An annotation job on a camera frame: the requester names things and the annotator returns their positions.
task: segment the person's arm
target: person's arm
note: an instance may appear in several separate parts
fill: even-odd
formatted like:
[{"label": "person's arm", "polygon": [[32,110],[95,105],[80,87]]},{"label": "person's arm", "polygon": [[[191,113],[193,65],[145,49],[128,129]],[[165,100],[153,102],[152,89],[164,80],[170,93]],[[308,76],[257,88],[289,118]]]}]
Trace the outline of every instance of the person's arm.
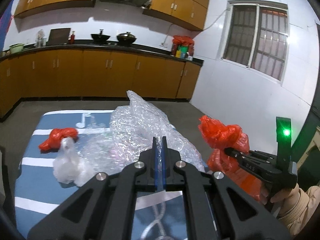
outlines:
[{"label": "person's arm", "polygon": [[[261,186],[260,201],[267,203],[268,190]],[[275,194],[271,203],[284,200],[278,219],[289,229],[292,236],[296,236],[309,221],[320,203],[320,187],[312,186],[304,192],[297,184],[294,189],[283,189]]]}]

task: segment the green light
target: green light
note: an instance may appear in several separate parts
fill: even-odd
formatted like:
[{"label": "green light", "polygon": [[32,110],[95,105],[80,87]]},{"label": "green light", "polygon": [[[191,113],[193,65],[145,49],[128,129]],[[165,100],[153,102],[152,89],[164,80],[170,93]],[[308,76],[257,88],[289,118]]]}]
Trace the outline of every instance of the green light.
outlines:
[{"label": "green light", "polygon": [[283,130],[283,134],[285,135],[285,136],[289,136],[290,135],[290,130],[289,129],[284,129]]}]

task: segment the silver bolt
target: silver bolt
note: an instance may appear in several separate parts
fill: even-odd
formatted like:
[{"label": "silver bolt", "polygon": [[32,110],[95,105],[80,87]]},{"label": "silver bolt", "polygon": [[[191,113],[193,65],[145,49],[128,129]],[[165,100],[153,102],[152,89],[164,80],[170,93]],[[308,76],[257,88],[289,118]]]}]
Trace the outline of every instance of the silver bolt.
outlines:
[{"label": "silver bolt", "polygon": [[144,163],[143,162],[136,162],[134,163],[134,166],[137,168],[137,169],[141,169],[144,167]]},{"label": "silver bolt", "polygon": [[96,175],[96,179],[97,180],[105,180],[107,178],[107,175],[104,173],[104,172],[99,172],[97,175]]},{"label": "silver bolt", "polygon": [[216,179],[222,179],[224,177],[224,174],[221,171],[216,171],[213,175]]},{"label": "silver bolt", "polygon": [[184,166],[186,166],[186,163],[184,161],[177,161],[176,166],[179,168],[183,168]]}]

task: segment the striped tablecloth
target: striped tablecloth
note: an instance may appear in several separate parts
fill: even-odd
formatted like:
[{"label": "striped tablecloth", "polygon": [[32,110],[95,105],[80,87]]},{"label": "striped tablecloth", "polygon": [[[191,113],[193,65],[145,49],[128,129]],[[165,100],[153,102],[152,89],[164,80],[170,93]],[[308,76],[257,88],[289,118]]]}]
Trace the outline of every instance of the striped tablecloth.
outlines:
[{"label": "striped tablecloth", "polygon": [[[24,153],[20,165],[21,174],[15,185],[17,228],[24,237],[27,237],[36,223],[78,189],[73,183],[66,185],[57,182],[52,173],[52,163],[57,153],[41,154],[38,145],[48,138],[53,128],[78,126],[83,127],[77,129],[81,135],[78,147],[81,147],[81,139],[86,134],[99,132],[86,128],[90,122],[89,115],[94,115],[96,123],[104,123],[108,129],[112,112],[113,110],[63,110],[48,112],[41,117]],[[86,114],[85,123],[82,122],[83,114]],[[171,239],[187,238],[182,192],[163,191],[159,180],[156,193],[138,193],[131,239],[157,239],[161,236],[162,229]]]}]

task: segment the tiled wall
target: tiled wall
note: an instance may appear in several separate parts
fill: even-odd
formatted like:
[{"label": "tiled wall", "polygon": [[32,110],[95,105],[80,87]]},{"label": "tiled wall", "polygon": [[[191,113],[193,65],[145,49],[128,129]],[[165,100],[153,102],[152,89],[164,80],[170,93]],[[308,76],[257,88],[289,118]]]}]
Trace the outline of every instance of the tiled wall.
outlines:
[{"label": "tiled wall", "polygon": [[[210,0],[205,27],[226,9],[227,1]],[[291,118],[294,142],[310,110],[318,78],[319,20],[307,0],[267,1],[288,5],[290,44],[283,82],[219,59],[224,13],[194,38],[195,57],[204,59],[204,66],[191,103],[225,124],[239,124],[251,149],[275,153],[276,116]]]},{"label": "tiled wall", "polygon": [[[14,0],[14,14],[19,0]],[[142,14],[142,8],[122,4],[97,2],[94,8],[68,8],[36,14],[24,19],[14,19],[7,33],[4,49],[16,43],[35,43],[36,33],[43,29],[46,38],[50,29],[70,27],[76,31],[76,39],[91,39],[91,33],[110,35],[116,41],[119,33],[131,32],[135,43],[171,50],[173,35],[190,35],[190,31],[173,25],[166,39],[167,48],[160,44],[167,36],[170,23]]]}]

